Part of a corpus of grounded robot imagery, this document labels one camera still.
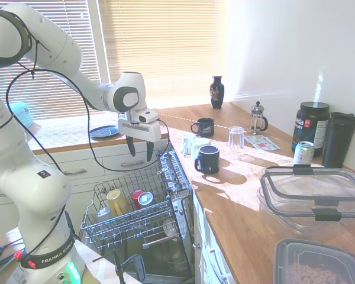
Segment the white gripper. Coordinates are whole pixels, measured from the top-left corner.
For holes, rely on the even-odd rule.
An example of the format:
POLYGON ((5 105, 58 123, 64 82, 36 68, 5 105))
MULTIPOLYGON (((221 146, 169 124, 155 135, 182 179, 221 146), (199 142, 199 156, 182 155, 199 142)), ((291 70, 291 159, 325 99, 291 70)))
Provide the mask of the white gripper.
POLYGON ((126 136, 126 142, 131 155, 135 156, 134 139, 146 141, 147 147, 147 161, 150 162, 153 157, 154 143, 161 139, 160 124, 157 120, 150 123, 130 123, 126 119, 120 118, 118 120, 119 132, 126 136))

